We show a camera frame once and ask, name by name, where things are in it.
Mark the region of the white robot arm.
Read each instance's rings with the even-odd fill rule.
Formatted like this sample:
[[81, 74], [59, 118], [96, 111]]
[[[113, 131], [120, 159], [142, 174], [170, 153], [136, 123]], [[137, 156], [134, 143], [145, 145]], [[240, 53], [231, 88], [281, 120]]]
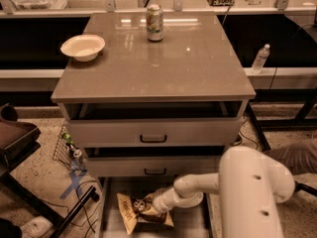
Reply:
[[216, 174], [184, 175], [157, 190], [153, 207], [168, 212], [198, 205], [217, 192], [223, 238], [284, 238], [276, 206], [295, 190], [293, 175], [280, 162], [248, 147], [227, 150]]

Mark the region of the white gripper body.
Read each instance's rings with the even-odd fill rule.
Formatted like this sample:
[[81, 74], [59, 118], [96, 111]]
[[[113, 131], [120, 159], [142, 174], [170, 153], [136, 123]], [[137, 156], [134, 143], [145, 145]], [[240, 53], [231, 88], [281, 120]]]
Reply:
[[175, 191], [173, 186], [160, 188], [153, 194], [153, 207], [157, 212], [168, 212], [178, 207], [184, 199]]

